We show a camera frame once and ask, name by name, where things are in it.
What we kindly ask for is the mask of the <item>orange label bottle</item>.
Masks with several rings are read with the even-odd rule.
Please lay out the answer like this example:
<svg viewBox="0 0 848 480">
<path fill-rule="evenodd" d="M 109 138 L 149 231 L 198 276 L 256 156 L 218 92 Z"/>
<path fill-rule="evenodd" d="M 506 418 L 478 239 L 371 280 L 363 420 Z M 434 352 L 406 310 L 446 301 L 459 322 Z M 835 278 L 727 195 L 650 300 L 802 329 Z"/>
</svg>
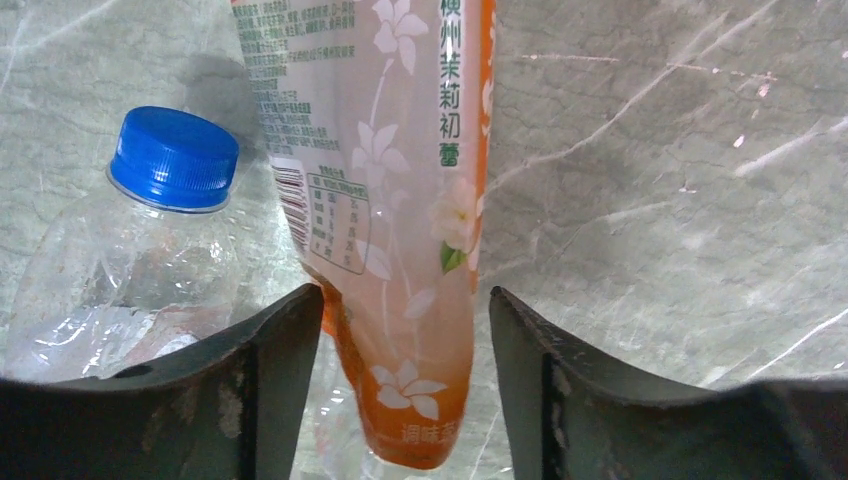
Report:
<svg viewBox="0 0 848 480">
<path fill-rule="evenodd" d="M 316 447 L 337 478 L 459 437 L 491 129 L 491 1 L 235 1 L 279 201 L 324 296 Z"/>
</svg>

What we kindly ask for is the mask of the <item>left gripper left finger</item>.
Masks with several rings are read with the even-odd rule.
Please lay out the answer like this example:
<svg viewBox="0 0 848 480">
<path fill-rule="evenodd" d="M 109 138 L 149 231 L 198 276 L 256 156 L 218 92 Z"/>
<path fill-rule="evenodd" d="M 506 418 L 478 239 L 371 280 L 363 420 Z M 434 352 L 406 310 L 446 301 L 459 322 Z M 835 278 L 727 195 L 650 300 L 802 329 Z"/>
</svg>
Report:
<svg viewBox="0 0 848 480">
<path fill-rule="evenodd" d="M 1 383 L 5 479 L 286 479 L 319 340 L 306 284 L 195 344 L 94 377 Z"/>
</svg>

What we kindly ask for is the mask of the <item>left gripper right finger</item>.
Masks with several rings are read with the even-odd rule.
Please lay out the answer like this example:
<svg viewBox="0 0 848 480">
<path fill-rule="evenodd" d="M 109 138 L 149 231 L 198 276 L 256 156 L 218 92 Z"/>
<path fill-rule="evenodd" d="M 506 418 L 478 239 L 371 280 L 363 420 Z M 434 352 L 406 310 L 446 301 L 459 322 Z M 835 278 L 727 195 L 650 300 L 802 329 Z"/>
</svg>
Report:
<svg viewBox="0 0 848 480">
<path fill-rule="evenodd" d="M 518 479 L 843 479 L 847 384 L 713 391 L 619 360 L 508 290 L 489 319 Z"/>
</svg>

